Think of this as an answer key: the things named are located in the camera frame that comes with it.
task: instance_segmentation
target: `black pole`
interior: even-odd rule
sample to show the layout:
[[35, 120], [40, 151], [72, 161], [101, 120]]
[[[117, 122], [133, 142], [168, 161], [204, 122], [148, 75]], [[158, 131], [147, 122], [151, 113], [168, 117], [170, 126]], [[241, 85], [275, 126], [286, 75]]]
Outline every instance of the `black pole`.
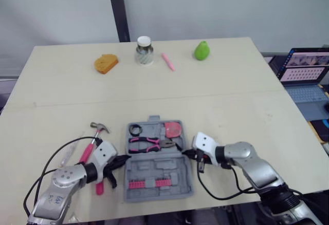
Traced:
[[125, 14], [124, 0], [111, 0], [115, 24], [117, 26], [120, 42], [130, 42], [127, 16]]

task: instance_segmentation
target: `toolbox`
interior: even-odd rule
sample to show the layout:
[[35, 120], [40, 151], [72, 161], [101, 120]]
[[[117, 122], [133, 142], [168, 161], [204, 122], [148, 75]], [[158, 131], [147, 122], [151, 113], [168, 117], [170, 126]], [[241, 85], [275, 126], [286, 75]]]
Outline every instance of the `toolbox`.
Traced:
[[[168, 125], [176, 127], [171, 130]], [[132, 157], [125, 164], [125, 201], [192, 196], [190, 160], [181, 153], [185, 149], [179, 120], [161, 121], [160, 116], [150, 116], [146, 122], [128, 124], [126, 151]]]

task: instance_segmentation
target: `hammer head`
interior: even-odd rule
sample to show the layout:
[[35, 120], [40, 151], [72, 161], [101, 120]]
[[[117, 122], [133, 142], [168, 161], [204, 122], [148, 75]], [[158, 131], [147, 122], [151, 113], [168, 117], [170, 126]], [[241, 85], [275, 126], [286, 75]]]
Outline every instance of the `hammer head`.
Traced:
[[92, 122], [92, 123], [90, 124], [90, 126], [91, 126], [91, 127], [95, 127], [95, 128], [97, 128], [98, 131], [103, 131], [103, 130], [105, 130], [105, 131], [107, 131], [107, 133], [109, 134], [108, 129], [107, 129], [106, 126], [103, 125], [102, 123], [95, 123], [95, 122]]

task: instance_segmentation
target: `pear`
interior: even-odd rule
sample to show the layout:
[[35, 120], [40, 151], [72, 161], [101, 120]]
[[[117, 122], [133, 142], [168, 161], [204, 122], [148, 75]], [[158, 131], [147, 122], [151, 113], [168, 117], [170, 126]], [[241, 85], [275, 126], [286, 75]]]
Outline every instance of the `pear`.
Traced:
[[204, 60], [207, 58], [207, 56], [210, 53], [209, 46], [206, 41], [201, 41], [197, 48], [194, 51], [194, 56], [197, 58], [199, 61]]

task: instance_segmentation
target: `orange sponge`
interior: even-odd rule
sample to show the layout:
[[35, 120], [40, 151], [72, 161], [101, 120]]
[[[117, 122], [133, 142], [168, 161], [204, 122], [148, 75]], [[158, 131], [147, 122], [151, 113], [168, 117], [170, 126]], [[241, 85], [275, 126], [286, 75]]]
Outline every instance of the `orange sponge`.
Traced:
[[94, 66], [97, 71], [106, 74], [117, 65], [117, 63], [119, 63], [119, 61], [115, 54], [103, 54], [102, 57], [95, 60]]

